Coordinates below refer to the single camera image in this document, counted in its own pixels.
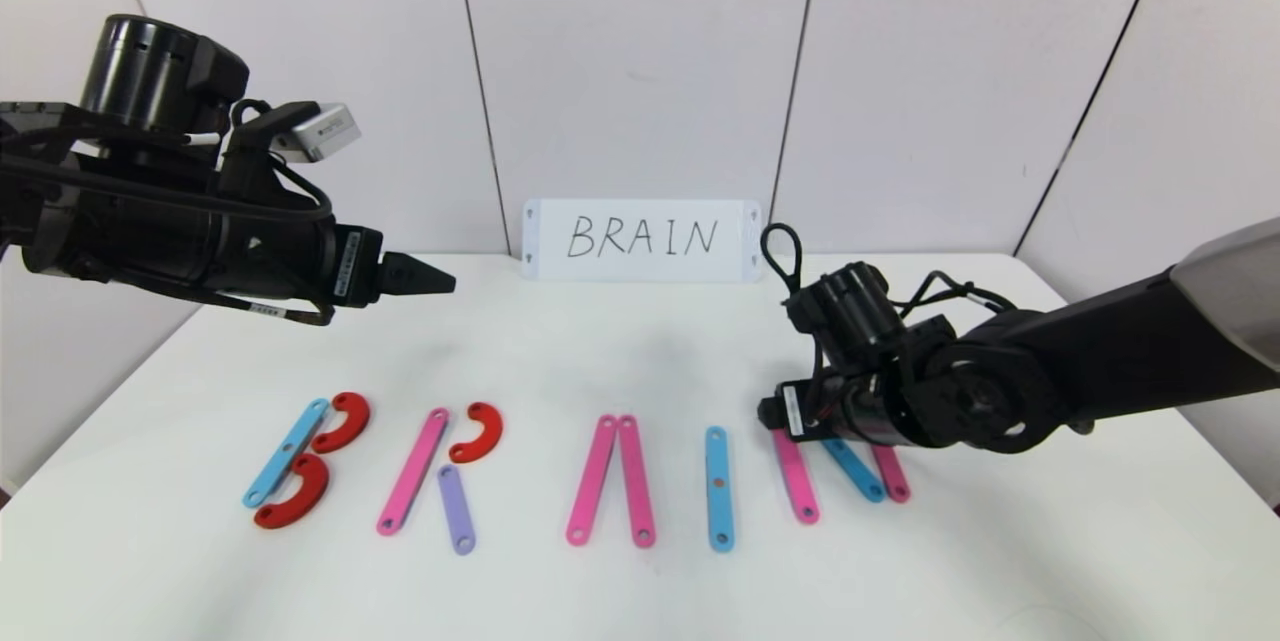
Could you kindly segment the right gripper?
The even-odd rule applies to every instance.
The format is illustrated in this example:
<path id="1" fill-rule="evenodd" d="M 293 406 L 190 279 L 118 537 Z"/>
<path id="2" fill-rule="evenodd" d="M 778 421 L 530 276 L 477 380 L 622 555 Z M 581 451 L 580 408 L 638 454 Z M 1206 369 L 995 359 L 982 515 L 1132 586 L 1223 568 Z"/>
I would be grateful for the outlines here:
<path id="1" fill-rule="evenodd" d="M 774 397 L 759 400 L 756 418 L 764 429 L 782 430 L 792 441 L 892 441 L 892 418 L 873 377 L 780 383 Z"/>

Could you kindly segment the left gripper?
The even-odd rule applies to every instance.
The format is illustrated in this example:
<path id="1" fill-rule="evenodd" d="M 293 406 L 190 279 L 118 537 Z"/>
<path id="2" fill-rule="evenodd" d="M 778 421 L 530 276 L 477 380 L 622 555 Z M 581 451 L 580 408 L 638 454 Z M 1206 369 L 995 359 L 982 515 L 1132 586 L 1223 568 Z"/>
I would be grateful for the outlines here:
<path id="1" fill-rule="evenodd" d="M 283 299 L 301 299 L 316 312 L 332 312 L 364 308 L 379 293 L 443 296 L 456 290 L 453 275 L 412 255 L 385 252 L 379 264 L 381 241 L 380 232 L 339 225 L 333 214 L 303 223 L 227 216 L 206 266 L 206 303 L 279 312 Z"/>

